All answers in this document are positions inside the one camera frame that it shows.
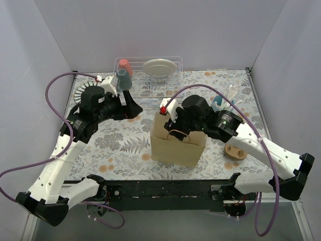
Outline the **brown paper bag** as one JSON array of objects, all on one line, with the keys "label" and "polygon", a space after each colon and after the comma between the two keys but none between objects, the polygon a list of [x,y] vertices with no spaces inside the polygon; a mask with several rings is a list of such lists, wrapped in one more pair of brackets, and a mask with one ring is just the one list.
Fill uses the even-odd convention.
[{"label": "brown paper bag", "polygon": [[158,162],[196,167],[205,149],[207,135],[202,132],[190,132],[180,141],[172,136],[180,134],[180,131],[167,131],[164,128],[169,120],[168,115],[154,115],[150,130],[151,158]]}]

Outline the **brown cardboard cup carriers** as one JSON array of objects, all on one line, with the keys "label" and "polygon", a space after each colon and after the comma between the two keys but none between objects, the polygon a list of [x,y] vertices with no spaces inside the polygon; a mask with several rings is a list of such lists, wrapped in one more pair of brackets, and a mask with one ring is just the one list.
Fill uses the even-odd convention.
[{"label": "brown cardboard cup carriers", "polygon": [[236,161],[243,161],[247,157],[247,153],[236,146],[226,144],[224,151],[229,158]]}]

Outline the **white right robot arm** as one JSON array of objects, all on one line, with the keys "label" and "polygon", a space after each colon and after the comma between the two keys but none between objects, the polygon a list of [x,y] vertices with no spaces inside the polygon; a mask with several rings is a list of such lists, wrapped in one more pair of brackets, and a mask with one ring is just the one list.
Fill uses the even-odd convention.
[{"label": "white right robot arm", "polygon": [[187,97],[182,104],[164,98],[160,113],[170,116],[164,128],[180,141],[190,132],[202,132],[212,139],[243,150],[269,168],[276,168],[275,173],[234,173],[229,182],[213,190],[213,194],[225,200],[236,200],[254,192],[278,192],[281,197],[291,201],[300,198],[314,163],[312,155],[295,154],[266,138],[258,138],[241,117],[228,110],[214,111],[198,95]]}]

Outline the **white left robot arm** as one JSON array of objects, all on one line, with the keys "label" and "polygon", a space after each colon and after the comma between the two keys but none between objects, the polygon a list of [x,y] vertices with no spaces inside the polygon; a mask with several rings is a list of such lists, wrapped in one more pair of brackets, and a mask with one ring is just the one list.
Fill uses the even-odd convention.
[{"label": "white left robot arm", "polygon": [[57,226],[78,203],[92,197],[97,201],[106,197],[104,179],[97,175],[89,175],[66,190],[62,190],[62,185],[78,155],[98,131],[99,123],[109,119],[133,119],[143,111],[128,90],[122,93],[126,104],[100,86],[89,86],[81,93],[80,103],[72,108],[67,123],[60,129],[51,161],[28,191],[18,193],[18,204],[48,224]]}]

